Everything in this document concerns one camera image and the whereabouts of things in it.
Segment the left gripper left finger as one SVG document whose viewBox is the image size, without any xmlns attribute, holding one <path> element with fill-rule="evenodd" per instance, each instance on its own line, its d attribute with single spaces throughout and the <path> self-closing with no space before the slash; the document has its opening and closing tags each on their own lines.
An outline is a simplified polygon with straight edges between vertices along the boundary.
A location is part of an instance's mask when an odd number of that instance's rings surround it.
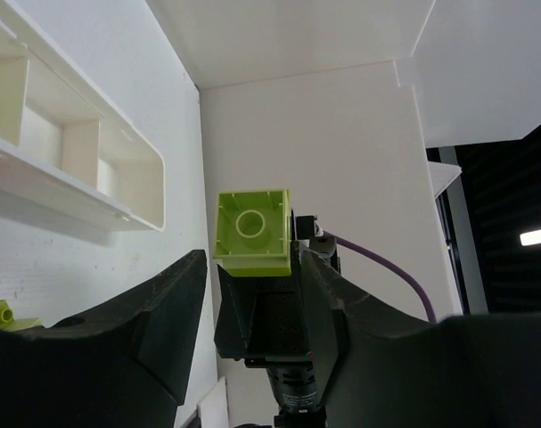
<svg viewBox="0 0 541 428">
<path fill-rule="evenodd" d="M 206 254 L 193 250 L 49 328 L 0 329 L 0 427 L 173 426 L 206 280 Z"/>
</svg>

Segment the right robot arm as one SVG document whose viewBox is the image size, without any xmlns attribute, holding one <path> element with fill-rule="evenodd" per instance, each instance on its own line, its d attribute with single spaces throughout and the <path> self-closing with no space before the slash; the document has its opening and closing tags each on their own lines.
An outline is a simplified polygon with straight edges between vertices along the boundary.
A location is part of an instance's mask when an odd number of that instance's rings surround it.
<svg viewBox="0 0 541 428">
<path fill-rule="evenodd" d="M 291 275 L 233 277 L 217 269 L 222 302 L 215 344 L 221 358 L 263 369 L 279 412 L 275 427 L 325 427 L 302 303 L 300 256 L 321 253 L 340 270 L 336 240 L 325 237 L 316 216 L 291 221 Z"/>
</svg>

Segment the green lego brick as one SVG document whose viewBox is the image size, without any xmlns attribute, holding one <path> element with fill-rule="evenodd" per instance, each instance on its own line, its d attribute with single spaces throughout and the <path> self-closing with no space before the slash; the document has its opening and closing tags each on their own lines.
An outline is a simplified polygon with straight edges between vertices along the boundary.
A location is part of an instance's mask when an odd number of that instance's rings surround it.
<svg viewBox="0 0 541 428">
<path fill-rule="evenodd" d="M 19 332 L 42 325 L 39 317 L 15 318 L 6 300 L 0 300 L 0 330 Z"/>
<path fill-rule="evenodd" d="M 291 275 L 291 191 L 217 195 L 213 259 L 233 277 Z"/>
</svg>

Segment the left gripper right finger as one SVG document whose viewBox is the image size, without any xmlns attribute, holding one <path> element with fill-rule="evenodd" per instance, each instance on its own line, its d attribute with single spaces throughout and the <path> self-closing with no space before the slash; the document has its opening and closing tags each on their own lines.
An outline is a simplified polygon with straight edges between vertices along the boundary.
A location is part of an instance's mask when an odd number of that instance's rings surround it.
<svg viewBox="0 0 541 428">
<path fill-rule="evenodd" d="M 300 281 L 331 427 L 541 427 L 541 313 L 392 308 L 305 251 Z"/>
</svg>

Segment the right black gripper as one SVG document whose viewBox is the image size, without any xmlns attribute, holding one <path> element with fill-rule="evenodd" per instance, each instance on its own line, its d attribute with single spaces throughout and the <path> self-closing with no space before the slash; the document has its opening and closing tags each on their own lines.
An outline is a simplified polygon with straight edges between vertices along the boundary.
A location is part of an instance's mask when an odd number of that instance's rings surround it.
<svg viewBox="0 0 541 428">
<path fill-rule="evenodd" d="M 296 237 L 291 221 L 291 275 L 234 277 L 221 266 L 217 275 L 221 305 L 215 344 L 221 358 L 244 360 L 246 366 L 301 365 L 311 359 L 300 280 L 301 255 L 310 249 Z M 337 255 L 325 259 L 340 270 Z"/>
</svg>

